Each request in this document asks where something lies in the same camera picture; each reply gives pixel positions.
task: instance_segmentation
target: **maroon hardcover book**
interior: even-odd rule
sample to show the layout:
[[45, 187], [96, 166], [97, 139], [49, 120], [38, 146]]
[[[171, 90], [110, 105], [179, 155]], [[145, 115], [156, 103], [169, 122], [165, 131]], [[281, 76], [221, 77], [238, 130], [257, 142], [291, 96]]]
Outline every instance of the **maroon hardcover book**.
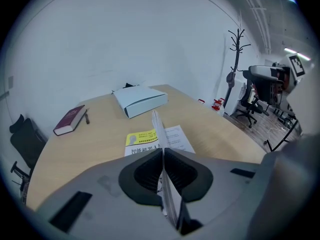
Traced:
[[78, 106], [69, 110], [53, 129], [53, 132], [57, 136], [72, 132], [77, 127], [80, 119], [83, 117], [85, 112], [85, 105]]

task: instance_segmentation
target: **floor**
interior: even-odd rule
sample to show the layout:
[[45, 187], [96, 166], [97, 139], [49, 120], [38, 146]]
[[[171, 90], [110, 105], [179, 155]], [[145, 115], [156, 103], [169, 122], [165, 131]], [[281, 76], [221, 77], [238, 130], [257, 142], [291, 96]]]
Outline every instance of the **floor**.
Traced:
[[[259, 104], [263, 107], [264, 110], [267, 108], [266, 104], [263, 104], [263, 103], [259, 103]], [[244, 111], [246, 110], [240, 104], [238, 105], [237, 109], [244, 110]], [[275, 109], [273, 107], [268, 108], [267, 112], [269, 113], [269, 116], [265, 115], [264, 113], [251, 114], [257, 120], [256, 124], [253, 124], [253, 120], [252, 120], [252, 128], [249, 128], [250, 123], [245, 116], [240, 116], [236, 118], [236, 115], [241, 113], [239, 111], [235, 112], [231, 116], [224, 114], [223, 117], [226, 118], [231, 123], [233, 123], [239, 129], [241, 129], [245, 134], [247, 134], [251, 139], [253, 139], [266, 152], [270, 152], [268, 144], [264, 145], [264, 141], [269, 139], [269, 141], [271, 142], [272, 148], [274, 148], [289, 131], [278, 120], [278, 117], [273, 113], [274, 110]], [[296, 129], [294, 129], [291, 132], [287, 140], [293, 141], [297, 138], [299, 138], [298, 127], [296, 127]], [[286, 145], [285, 142], [282, 143], [280, 147], [278, 147], [277, 151], [281, 150], [281, 148], [283, 148], [283, 146], [285, 145]]]

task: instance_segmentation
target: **wooden table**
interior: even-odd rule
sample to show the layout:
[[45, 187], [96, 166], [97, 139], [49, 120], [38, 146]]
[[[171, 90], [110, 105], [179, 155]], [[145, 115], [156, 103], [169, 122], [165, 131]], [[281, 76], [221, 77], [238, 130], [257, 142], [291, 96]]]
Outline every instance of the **wooden table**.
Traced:
[[[164, 127], [180, 125], [197, 156], [261, 162], [265, 151], [215, 111], [169, 85], [153, 88], [168, 93], [168, 103], [156, 108]], [[123, 157], [128, 134], [153, 129], [151, 111], [128, 119], [114, 95], [81, 104], [90, 124], [82, 119], [74, 132], [49, 138], [28, 188], [26, 204], [32, 210], [84, 170]]]

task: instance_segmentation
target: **black coat rack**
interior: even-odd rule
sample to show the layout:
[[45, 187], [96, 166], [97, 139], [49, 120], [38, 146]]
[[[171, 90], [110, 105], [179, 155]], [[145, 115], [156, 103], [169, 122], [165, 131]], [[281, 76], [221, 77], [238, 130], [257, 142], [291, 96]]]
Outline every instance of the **black coat rack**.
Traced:
[[226, 93], [226, 96], [225, 96], [225, 101], [223, 103], [223, 107], [226, 107], [226, 104], [228, 102], [228, 99], [229, 99], [229, 96], [230, 96], [230, 93], [231, 93], [231, 89], [235, 86], [235, 76], [236, 76], [236, 71], [243, 71], [243, 70], [238, 70], [238, 62], [239, 62], [239, 55], [242, 54], [242, 50], [243, 50], [243, 47], [246, 47], [246, 46], [250, 46], [251, 44], [246, 44], [246, 45], [243, 45], [240, 47], [240, 38], [243, 38], [244, 36], [242, 35], [242, 33], [245, 31], [245, 30], [242, 30], [241, 33], [239, 33], [239, 28], [238, 28], [238, 33], [237, 35], [233, 32], [231, 32], [230, 30], [228, 30], [230, 33], [234, 34], [235, 38], [236, 38], [236, 41], [234, 40], [234, 38], [231, 36], [231, 39], [232, 41], [234, 42], [234, 44], [232, 44], [235, 49], [231, 49], [232, 51], [235, 51], [236, 54], [235, 54], [235, 62], [234, 62], [234, 67], [232, 68], [232, 66], [230, 67], [231, 68], [231, 72], [226, 76], [226, 82], [228, 83], [229, 85], [229, 89], [228, 89], [228, 92]]

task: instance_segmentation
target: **white box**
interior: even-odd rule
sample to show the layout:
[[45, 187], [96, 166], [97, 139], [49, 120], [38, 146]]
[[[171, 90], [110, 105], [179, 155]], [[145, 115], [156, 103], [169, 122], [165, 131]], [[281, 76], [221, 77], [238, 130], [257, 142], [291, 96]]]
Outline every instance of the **white box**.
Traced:
[[133, 118], [168, 102], [167, 93], [140, 85], [119, 89], [113, 94], [128, 118]]

